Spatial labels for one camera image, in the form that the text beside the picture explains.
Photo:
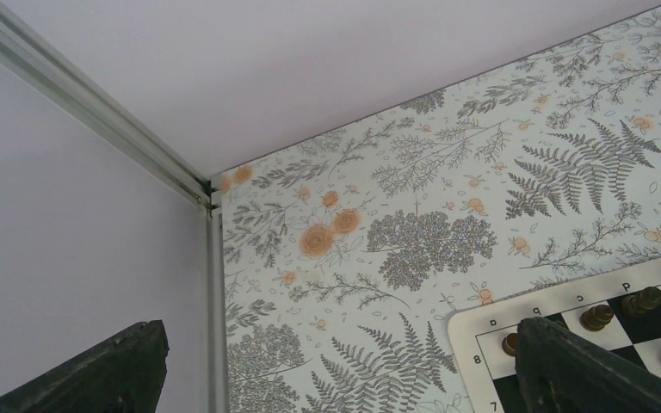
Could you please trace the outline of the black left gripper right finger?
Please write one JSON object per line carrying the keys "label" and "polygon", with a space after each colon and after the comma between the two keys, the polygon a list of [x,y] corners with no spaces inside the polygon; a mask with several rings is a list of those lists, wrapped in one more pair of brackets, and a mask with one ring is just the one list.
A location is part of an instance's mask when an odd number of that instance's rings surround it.
{"label": "black left gripper right finger", "polygon": [[516,326],[528,412],[661,412],[661,378],[543,317]]}

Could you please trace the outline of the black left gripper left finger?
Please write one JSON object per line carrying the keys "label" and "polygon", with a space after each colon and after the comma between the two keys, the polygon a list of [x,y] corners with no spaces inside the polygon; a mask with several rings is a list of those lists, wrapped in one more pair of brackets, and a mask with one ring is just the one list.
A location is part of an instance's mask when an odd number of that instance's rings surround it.
{"label": "black left gripper left finger", "polygon": [[2,395],[0,412],[154,412],[168,353],[164,322],[138,322]]}

